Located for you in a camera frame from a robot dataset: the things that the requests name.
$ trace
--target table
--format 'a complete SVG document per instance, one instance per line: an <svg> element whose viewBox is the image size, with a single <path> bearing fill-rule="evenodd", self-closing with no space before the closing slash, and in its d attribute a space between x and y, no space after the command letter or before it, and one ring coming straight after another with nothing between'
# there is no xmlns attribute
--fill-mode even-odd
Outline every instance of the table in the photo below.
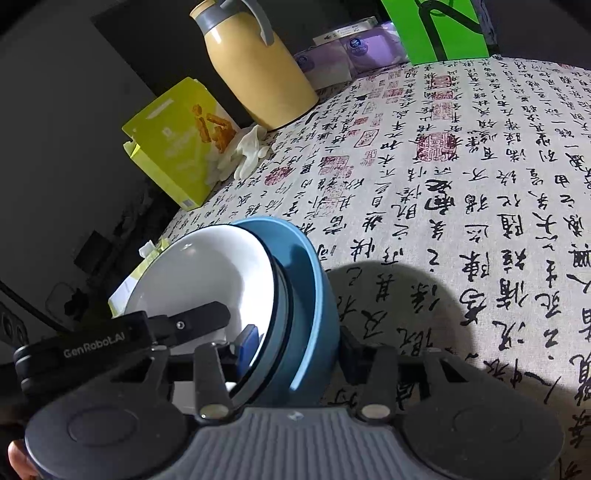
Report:
<svg viewBox="0 0 591 480"><path fill-rule="evenodd" d="M547 404L566 434L554 478L588 478L591 72L495 57L323 94L269 136L250 179L164 235L252 215L296 224L359 339L444 348ZM415 393L400 388L402 408ZM324 401L357 397L336 372Z"/></svg>

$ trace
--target yellow thermos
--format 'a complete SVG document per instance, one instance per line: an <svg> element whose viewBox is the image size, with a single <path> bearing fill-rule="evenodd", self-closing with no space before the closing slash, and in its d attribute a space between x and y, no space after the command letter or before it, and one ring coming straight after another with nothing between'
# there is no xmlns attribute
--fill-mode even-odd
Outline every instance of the yellow thermos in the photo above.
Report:
<svg viewBox="0 0 591 480"><path fill-rule="evenodd" d="M308 112L318 96L255 0L205 0L191 12L205 36L209 58L220 77L267 130L283 127Z"/></svg>

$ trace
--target black cable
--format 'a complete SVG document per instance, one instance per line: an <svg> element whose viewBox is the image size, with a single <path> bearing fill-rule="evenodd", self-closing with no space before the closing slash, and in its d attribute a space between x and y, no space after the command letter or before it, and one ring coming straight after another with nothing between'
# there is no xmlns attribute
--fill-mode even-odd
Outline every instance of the black cable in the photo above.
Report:
<svg viewBox="0 0 591 480"><path fill-rule="evenodd" d="M14 303L19 305L20 308L26 310L28 313L33 315L39 321L45 323L45 325L47 325L48 327L54 329L56 332L71 333L66 327L59 324L55 320L49 318L43 312L37 310L33 305L31 305L24 298L18 295L13 289L8 287L8 285L6 285L2 280L0 280L0 291L4 293Z"/></svg>

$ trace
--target white glove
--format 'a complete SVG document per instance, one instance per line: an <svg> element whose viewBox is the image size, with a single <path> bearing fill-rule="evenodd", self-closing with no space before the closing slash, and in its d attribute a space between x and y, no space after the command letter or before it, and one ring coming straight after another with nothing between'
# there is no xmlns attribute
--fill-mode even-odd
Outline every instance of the white glove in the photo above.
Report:
<svg viewBox="0 0 591 480"><path fill-rule="evenodd" d="M234 142L236 137L232 139L217 167L220 170L221 181L226 180L232 172L236 180L244 180L252 175L259 162L270 152L269 147L261 144L266 134L267 130L260 125L245 128L236 134L236 137L239 137L237 143Z"/></svg>

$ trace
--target stacked dishes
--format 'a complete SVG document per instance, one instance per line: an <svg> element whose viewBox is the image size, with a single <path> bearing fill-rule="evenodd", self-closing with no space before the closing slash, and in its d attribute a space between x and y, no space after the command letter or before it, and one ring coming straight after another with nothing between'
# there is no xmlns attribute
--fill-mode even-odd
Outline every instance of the stacked dishes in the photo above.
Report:
<svg viewBox="0 0 591 480"><path fill-rule="evenodd" d="M228 326L172 355L231 342L255 325L259 347L250 366L237 384L227 384L234 405L318 402L336 359L338 313L316 252L296 227L265 217L190 233L149 267L125 313L171 316L212 301L230 310ZM192 382L178 382L173 403L194 413L193 392Z"/></svg>

